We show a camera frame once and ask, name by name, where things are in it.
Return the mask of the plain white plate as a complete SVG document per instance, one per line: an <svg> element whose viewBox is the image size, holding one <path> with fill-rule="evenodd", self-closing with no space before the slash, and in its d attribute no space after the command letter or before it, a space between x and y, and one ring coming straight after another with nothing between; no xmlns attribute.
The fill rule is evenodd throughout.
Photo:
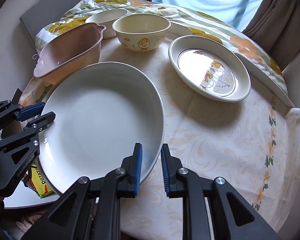
<svg viewBox="0 0 300 240"><path fill-rule="evenodd" d="M120 62L87 66L61 82L44 113L54 121L39 133L38 167L63 194L79 177L104 177L142 145L141 181L153 170L164 138L164 108L153 82Z"/></svg>

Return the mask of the pink handled bowl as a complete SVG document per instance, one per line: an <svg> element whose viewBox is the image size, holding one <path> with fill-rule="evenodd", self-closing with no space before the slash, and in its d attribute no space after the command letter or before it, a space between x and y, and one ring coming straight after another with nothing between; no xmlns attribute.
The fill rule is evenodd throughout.
<svg viewBox="0 0 300 240"><path fill-rule="evenodd" d="M98 63L106 27L87 23L53 39L39 54L33 76L56 85L72 73Z"/></svg>

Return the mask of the white ribbed bowl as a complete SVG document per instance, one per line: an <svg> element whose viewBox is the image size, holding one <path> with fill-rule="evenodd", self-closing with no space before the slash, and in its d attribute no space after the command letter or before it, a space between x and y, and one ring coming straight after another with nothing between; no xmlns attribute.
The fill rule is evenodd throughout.
<svg viewBox="0 0 300 240"><path fill-rule="evenodd" d="M110 9L90 16L85 20L85 23L96 23L105 26L106 30L103 32L103 38L107 39L116 36L116 33L112 28L113 23L126 15L128 15L126 9Z"/></svg>

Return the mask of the cream cartoon bowl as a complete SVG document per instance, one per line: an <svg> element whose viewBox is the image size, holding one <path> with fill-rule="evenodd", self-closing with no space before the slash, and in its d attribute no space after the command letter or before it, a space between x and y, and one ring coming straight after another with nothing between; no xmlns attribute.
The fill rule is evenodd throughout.
<svg viewBox="0 0 300 240"><path fill-rule="evenodd" d="M157 49L170 27L168 19L146 13L129 14L112 25L119 42L125 48L137 52Z"/></svg>

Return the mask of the white duck-print plate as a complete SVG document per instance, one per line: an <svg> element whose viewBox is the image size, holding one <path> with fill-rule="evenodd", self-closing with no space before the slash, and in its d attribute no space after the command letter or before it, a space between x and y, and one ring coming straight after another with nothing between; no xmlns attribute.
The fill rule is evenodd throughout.
<svg viewBox="0 0 300 240"><path fill-rule="evenodd" d="M242 61L212 39L197 35L176 38L168 56L180 78L209 99L240 102L250 93L250 75Z"/></svg>

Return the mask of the yellow snack packet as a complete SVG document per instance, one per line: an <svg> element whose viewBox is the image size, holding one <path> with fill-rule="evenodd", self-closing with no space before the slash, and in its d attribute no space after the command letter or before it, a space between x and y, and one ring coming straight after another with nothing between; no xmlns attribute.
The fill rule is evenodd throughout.
<svg viewBox="0 0 300 240"><path fill-rule="evenodd" d="M53 190L44 180L36 165L32 164L22 178L25 187L34 191L39 198L44 198L53 193Z"/></svg>

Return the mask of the grey headboard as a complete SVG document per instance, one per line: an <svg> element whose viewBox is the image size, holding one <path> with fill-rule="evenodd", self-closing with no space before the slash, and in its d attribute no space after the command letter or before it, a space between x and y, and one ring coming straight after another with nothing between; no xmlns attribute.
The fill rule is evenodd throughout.
<svg viewBox="0 0 300 240"><path fill-rule="evenodd" d="M61 19L62 15L73 8L81 0L41 0L20 17L32 44L36 35L46 25Z"/></svg>

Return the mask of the floral striped duvet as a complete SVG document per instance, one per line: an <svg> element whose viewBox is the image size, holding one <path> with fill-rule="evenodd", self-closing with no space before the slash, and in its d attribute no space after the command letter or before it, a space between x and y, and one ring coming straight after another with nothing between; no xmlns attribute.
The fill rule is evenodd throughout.
<svg viewBox="0 0 300 240"><path fill-rule="evenodd" d="M258 44L231 25L200 11L176 5L142 0L81 0L66 11L60 20L43 27L36 35L35 46L41 51L59 35L83 24L96 13L108 9L126 9L131 13L148 13L188 27L193 35L210 38L239 53L264 72L284 95L288 94L279 65Z"/></svg>

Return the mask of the right brown curtain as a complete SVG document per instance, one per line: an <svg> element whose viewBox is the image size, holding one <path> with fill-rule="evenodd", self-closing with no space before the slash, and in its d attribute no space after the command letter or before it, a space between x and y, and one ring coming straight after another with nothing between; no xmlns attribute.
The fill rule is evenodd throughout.
<svg viewBox="0 0 300 240"><path fill-rule="evenodd" d="M243 34L284 70L300 52L300 5L296 0L263 0Z"/></svg>

